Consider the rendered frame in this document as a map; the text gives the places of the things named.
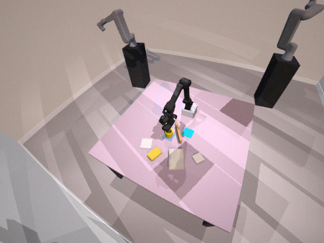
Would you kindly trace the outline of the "yellow block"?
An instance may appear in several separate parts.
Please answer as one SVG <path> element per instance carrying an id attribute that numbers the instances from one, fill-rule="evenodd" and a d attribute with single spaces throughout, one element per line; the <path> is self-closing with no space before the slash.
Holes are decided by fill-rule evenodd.
<path id="1" fill-rule="evenodd" d="M 156 159 L 161 154 L 162 154 L 162 151 L 158 147 L 156 147 L 154 150 L 152 150 L 151 152 L 149 152 L 147 154 L 147 156 L 150 158 L 151 161 L 153 161 L 154 159 Z"/>

